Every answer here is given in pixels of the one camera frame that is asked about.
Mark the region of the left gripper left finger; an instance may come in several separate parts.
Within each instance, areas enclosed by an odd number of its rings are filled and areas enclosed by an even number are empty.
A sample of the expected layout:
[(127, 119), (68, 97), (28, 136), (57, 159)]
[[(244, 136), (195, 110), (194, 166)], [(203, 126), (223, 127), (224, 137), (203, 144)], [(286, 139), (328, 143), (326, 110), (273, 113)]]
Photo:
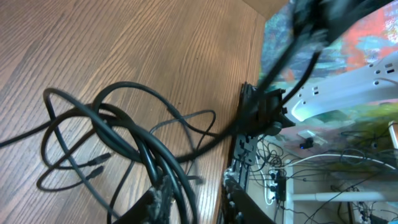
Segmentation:
[(115, 224), (169, 224), (172, 183), (168, 175), (151, 187)]

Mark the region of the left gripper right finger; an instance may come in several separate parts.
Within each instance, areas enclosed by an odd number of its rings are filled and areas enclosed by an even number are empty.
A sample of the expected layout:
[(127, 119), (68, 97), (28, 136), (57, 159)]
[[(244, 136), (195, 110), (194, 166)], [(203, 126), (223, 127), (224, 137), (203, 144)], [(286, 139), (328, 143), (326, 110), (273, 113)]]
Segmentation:
[(223, 177), (219, 223), (275, 224), (231, 174), (225, 174)]

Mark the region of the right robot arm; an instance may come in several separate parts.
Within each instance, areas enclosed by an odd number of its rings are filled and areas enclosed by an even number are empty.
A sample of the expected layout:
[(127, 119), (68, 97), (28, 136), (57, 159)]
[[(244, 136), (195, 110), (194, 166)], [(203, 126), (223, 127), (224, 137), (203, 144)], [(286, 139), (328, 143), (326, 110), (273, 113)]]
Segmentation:
[(316, 83), (306, 83), (284, 105), (294, 123), (333, 110), (397, 98), (397, 52)]

